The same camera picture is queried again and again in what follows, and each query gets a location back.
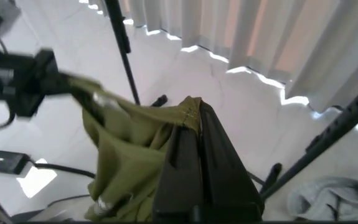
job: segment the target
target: marble floor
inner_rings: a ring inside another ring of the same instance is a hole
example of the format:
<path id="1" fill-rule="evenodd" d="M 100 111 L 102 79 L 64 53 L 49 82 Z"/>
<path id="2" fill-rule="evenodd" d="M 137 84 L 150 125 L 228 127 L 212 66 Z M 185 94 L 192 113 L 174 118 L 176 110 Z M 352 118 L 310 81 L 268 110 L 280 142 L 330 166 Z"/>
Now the marble floor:
<path id="1" fill-rule="evenodd" d="M 107 90 L 133 100 L 108 19 L 77 1 L 17 1 L 26 12 L 4 38 L 11 52 L 33 54 L 52 47 L 61 70 L 95 78 Z M 143 105 L 166 94 L 167 106 L 200 96 L 214 107 L 246 169 L 265 179 L 273 164 L 284 170 L 337 115 L 307 106 L 305 98 L 283 99 L 284 86 L 248 70 L 227 73 L 227 63 L 203 49 L 181 49 L 180 40 L 146 27 L 126 25 L 128 55 Z M 7 114 L 0 110 L 0 121 Z M 0 150 L 25 152 L 39 161 L 96 171 L 97 150 L 82 126 L 80 107 L 69 96 L 46 99 L 32 119 L 0 131 Z M 358 131 L 353 130 L 266 202 L 265 220 L 291 220 L 286 195 L 292 186 L 321 175 L 358 169 Z M 0 202 L 9 214 L 44 208 L 87 193 L 90 179 L 27 167 L 20 177 L 0 174 Z"/>

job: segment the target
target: green cloth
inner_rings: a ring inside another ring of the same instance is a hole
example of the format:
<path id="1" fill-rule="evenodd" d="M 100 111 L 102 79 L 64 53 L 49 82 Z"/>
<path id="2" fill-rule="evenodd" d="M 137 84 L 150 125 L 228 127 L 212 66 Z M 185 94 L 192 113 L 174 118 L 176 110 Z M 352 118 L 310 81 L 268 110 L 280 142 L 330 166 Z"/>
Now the green cloth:
<path id="1" fill-rule="evenodd" d="M 94 222 L 151 221 L 173 127 L 198 132 L 201 99 L 188 96 L 178 106 L 155 108 L 130 103 L 90 80 L 72 78 L 71 84 L 103 102 L 92 103 L 103 124 L 83 110 L 84 127 L 98 148 L 97 174 L 88 186 L 95 204 L 85 218 Z"/>

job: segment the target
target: metal stand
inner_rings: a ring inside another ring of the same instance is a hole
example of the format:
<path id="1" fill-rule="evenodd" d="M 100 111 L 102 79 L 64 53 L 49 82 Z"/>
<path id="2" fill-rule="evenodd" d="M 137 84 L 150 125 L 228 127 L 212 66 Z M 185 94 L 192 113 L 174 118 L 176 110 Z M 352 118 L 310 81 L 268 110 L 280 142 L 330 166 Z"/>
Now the metal stand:
<path id="1" fill-rule="evenodd" d="M 133 74 L 131 73 L 130 63 L 127 54 L 131 52 L 129 38 L 126 35 L 125 25 L 123 24 L 123 16 L 118 0 L 105 1 L 108 15 L 112 24 L 112 29 L 115 33 L 116 43 L 118 44 L 123 66 L 125 67 L 126 75 L 128 76 L 131 92 L 133 94 L 134 102 L 140 105 L 140 99 L 137 92 L 136 84 L 134 83 Z M 166 95 L 159 97 L 152 106 L 162 106 L 167 102 Z"/>
<path id="2" fill-rule="evenodd" d="M 347 108 L 306 148 L 306 154 L 296 162 L 281 178 L 271 187 L 261 193 L 263 200 L 273 195 L 277 190 L 290 181 L 296 174 L 314 161 L 323 152 L 328 150 L 335 142 L 348 133 L 358 124 L 358 96 Z"/>

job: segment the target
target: gray cloth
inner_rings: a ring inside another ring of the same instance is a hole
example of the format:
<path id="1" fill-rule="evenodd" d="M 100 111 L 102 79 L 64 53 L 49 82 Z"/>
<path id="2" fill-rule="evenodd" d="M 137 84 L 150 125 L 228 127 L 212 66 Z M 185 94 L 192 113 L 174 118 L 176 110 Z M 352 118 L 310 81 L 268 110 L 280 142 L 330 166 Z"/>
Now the gray cloth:
<path id="1" fill-rule="evenodd" d="M 293 189 L 288 211 L 307 220 L 358 220 L 358 174 L 350 177 L 321 177 Z"/>

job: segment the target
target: curtain fold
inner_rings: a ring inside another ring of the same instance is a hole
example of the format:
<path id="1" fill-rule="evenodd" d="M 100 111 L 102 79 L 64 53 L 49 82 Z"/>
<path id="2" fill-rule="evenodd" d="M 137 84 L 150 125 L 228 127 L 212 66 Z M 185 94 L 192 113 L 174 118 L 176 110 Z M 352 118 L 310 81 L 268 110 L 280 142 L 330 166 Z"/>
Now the curtain fold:
<path id="1" fill-rule="evenodd" d="M 285 83 L 322 113 L 358 94 L 358 1 L 120 0 L 136 27 L 165 30 Z"/>

